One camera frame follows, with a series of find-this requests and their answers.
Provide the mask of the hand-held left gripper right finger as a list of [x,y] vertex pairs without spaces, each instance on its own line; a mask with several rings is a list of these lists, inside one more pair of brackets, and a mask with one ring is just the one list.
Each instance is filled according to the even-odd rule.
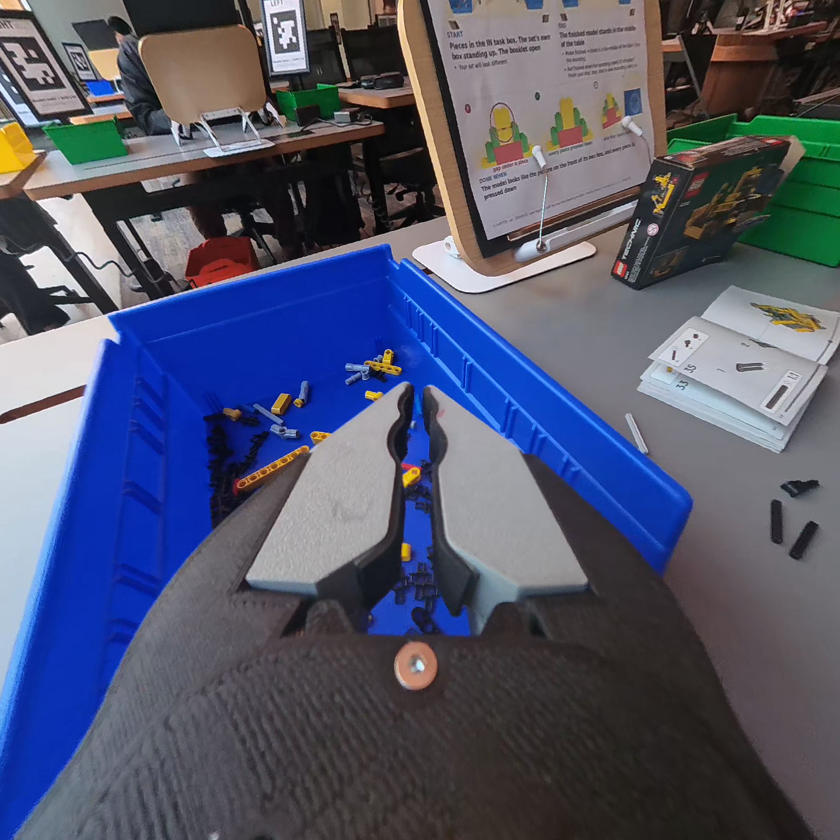
[[494,609],[589,584],[520,449],[437,387],[423,390],[434,569],[447,609],[479,635]]

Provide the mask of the instruction sign on wooden stand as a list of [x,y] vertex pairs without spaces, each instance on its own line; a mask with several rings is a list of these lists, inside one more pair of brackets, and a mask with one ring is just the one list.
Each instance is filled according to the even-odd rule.
[[665,153],[665,120],[662,34],[658,2],[646,3],[649,92],[653,95],[654,155],[644,183],[629,195],[614,196],[576,215],[561,216],[527,228],[513,241],[481,244],[466,201],[449,130],[440,79],[434,66],[421,2],[397,5],[397,29],[416,107],[443,198],[449,235],[422,246],[414,257],[450,286],[467,293],[491,291],[547,270],[567,266],[595,254],[594,236],[625,225],[634,215],[654,159]]

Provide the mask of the small framed marker sign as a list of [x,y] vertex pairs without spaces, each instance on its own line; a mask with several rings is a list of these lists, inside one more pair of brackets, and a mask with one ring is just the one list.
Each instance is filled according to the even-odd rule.
[[66,41],[63,41],[61,45],[66,52],[72,72],[79,81],[88,83],[100,80],[84,45]]

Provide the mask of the large green plastic bin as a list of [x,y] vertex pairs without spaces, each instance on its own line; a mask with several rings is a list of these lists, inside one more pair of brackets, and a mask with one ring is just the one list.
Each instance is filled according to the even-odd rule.
[[740,240],[816,264],[839,262],[839,121],[761,115],[732,122],[729,139],[747,134],[793,135],[804,155],[773,195],[768,219]]

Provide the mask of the pile of small lego pieces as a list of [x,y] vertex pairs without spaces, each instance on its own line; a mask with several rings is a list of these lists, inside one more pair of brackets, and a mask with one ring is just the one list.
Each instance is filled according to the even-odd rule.
[[[369,626],[376,632],[461,633],[466,628],[465,620],[452,618],[445,610],[433,569],[433,482],[422,399],[423,388],[416,386],[401,471],[418,469],[420,477],[406,488],[401,576],[389,598],[369,618]],[[205,402],[210,411],[204,421],[212,529],[255,495],[254,491],[238,488],[241,480],[279,459],[300,455],[304,446],[313,452],[332,433],[323,420],[315,420],[306,428],[302,408],[296,403],[289,405],[295,412],[288,410],[278,416],[254,404],[223,408],[213,392],[205,393]]]

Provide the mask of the dark lego set box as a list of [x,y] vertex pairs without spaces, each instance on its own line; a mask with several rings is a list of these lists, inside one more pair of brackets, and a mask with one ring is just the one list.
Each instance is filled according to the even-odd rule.
[[722,261],[804,153],[792,135],[743,135],[656,158],[612,277],[641,290]]

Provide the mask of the large framed marker sign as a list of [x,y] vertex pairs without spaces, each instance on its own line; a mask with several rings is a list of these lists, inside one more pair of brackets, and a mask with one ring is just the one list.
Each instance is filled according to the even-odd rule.
[[2,8],[1,63],[38,122],[66,123],[92,114],[87,97],[32,13]]

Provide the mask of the printed instruction sheet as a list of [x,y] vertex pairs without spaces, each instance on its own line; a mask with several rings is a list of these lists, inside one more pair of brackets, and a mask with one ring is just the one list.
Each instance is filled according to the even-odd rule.
[[655,148],[645,2],[421,8],[481,244],[644,183]]

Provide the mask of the yellow plastic bin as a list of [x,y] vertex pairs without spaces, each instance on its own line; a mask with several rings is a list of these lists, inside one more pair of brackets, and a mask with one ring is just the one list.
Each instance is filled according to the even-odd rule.
[[22,172],[38,159],[38,153],[18,122],[2,124],[0,155],[2,175]]

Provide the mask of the lego instruction booklet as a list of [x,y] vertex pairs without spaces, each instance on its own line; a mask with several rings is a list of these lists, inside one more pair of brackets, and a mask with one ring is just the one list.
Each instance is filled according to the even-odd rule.
[[729,287],[649,355],[637,389],[779,454],[838,340],[837,311]]

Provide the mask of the blue plastic bin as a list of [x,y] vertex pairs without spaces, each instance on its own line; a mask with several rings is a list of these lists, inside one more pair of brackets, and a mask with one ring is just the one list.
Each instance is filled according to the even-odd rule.
[[541,458],[663,574],[689,493],[389,246],[186,292],[111,316],[42,542],[2,694],[2,838],[63,770],[155,598],[212,529],[209,400],[309,381],[307,443],[369,405],[343,363],[392,349]]

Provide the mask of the wooden background table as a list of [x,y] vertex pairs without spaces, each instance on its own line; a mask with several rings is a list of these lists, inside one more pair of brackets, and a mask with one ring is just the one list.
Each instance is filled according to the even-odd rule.
[[413,89],[409,83],[399,88],[388,89],[352,87],[347,83],[338,85],[337,89],[342,103],[363,109],[399,109],[416,104]]

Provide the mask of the wooden document stand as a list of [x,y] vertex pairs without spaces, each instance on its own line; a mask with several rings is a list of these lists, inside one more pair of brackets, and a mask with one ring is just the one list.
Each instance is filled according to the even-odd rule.
[[[204,151],[212,158],[275,146],[259,135],[250,119],[252,112],[264,111],[280,126],[287,124],[270,99],[256,38],[249,29],[230,25],[146,35],[139,52],[177,145],[182,145],[181,128],[195,124],[213,142]],[[222,111],[241,118],[242,139],[220,142],[208,119]]]

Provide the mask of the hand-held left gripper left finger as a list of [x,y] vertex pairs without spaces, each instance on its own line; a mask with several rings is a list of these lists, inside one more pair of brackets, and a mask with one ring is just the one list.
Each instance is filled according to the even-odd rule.
[[393,588],[413,402],[400,383],[312,450],[247,572],[252,589],[334,600],[357,617]]

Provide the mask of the red plastic bin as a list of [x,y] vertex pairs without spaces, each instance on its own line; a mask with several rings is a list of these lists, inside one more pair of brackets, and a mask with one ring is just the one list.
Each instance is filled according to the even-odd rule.
[[190,287],[199,288],[258,269],[259,260],[249,238],[210,238],[190,250],[185,279]]

